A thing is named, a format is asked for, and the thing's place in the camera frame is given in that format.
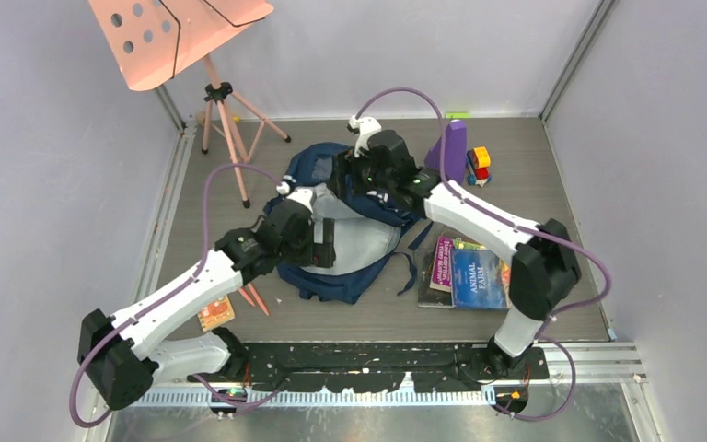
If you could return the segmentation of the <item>navy blue backpack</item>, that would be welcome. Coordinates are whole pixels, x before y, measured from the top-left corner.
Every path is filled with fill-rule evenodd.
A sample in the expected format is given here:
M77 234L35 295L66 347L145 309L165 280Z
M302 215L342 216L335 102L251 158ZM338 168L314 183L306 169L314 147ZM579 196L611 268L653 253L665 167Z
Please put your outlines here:
M348 150L348 146L333 142L311 145L291 158L282 177L282 189L315 189L317 236L322 234L324 219L334 221L335 259L330 268L287 262L277 266L280 278L297 288L304 299L356 303L399 253L401 239L421 220L416 214L400 210L386 193L354 195L348 190L341 200L328 190L333 157Z

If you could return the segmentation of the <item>Animal Farm book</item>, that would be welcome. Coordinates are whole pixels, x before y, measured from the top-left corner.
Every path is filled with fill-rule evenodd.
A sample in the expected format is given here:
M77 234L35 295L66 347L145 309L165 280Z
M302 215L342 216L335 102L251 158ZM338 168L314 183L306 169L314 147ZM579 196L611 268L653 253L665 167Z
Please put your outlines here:
M462 309L508 310L510 267L486 249L454 249L450 253L452 306Z

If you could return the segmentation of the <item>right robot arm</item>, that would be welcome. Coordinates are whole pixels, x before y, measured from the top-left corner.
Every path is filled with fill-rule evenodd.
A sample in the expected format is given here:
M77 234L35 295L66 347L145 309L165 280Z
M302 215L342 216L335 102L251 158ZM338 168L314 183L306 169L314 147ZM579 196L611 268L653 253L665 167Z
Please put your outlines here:
M512 215L467 192L441 171L416 165L404 139L380 127L353 129L353 151L340 160L353 191L383 191L398 208L451 227L493 252L511 269L512 307L487 344L490 370L511 378L581 270L564 224Z

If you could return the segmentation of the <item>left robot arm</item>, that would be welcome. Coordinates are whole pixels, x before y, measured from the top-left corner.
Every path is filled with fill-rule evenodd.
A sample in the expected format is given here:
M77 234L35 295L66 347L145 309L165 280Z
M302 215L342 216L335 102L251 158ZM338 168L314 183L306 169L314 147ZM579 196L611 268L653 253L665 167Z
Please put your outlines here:
M96 309L84 317L78 359L110 409L135 403L157 382L202 373L233 381L244 374L249 354L229 329L179 341L168 336L280 262L311 263L315 200L310 188L292 192L257 228L226 232L198 263L153 295L110 316Z

